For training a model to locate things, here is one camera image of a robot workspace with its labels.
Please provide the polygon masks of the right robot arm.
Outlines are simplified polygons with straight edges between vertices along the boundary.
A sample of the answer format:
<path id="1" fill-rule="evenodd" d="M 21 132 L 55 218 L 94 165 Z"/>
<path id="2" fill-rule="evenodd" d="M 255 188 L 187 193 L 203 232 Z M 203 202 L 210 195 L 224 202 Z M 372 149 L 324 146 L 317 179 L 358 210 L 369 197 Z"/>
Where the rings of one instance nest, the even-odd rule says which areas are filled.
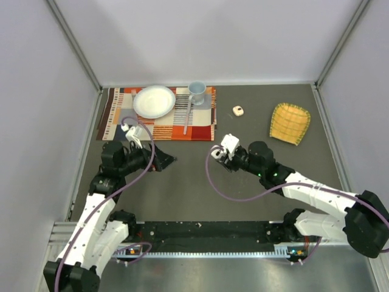
<path id="1" fill-rule="evenodd" d="M 283 231 L 288 239 L 316 236 L 348 242 L 359 254 L 372 259 L 388 252 L 388 211 L 375 193 L 344 192 L 315 182 L 277 162 L 263 141 L 244 148 L 239 139 L 228 134 L 210 154 L 230 172 L 243 170 L 256 175 L 266 193 L 277 193 L 319 210 L 295 209 L 286 214 Z"/>

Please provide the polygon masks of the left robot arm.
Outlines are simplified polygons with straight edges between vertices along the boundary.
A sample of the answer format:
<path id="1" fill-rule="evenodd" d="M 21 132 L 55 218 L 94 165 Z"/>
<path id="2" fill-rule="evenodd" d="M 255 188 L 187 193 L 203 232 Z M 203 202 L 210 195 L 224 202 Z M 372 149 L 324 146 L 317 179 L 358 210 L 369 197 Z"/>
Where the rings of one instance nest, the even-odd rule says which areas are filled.
<path id="1" fill-rule="evenodd" d="M 49 291 L 98 291 L 103 271 L 120 244 L 138 233 L 135 215 L 114 209 L 128 187 L 126 177 L 136 171 L 161 172 L 176 158 L 153 144 L 145 149 L 134 142 L 125 147 L 110 141 L 102 147 L 101 160 L 70 239 L 44 267 Z"/>

